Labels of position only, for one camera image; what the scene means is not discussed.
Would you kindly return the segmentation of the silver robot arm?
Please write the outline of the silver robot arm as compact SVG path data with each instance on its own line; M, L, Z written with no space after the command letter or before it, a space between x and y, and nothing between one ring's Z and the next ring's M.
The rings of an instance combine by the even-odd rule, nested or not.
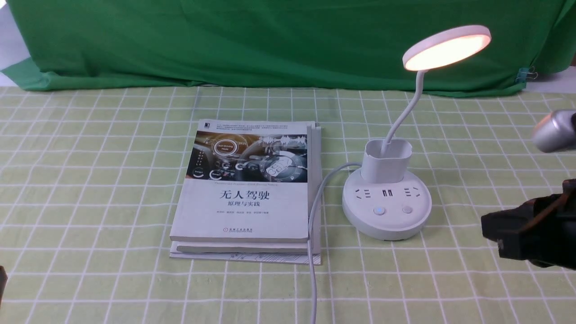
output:
M534 128L531 140L535 147L543 153L575 150L575 117L573 109L551 112ZM501 258L575 270L575 179L564 180L561 193L482 215L481 231L484 238L496 243Z

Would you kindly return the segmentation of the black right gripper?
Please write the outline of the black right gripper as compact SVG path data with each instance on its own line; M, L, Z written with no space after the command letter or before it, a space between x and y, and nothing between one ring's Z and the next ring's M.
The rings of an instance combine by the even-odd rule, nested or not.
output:
M562 189L481 216L482 235L496 243L500 258L576 269L575 179L564 180Z

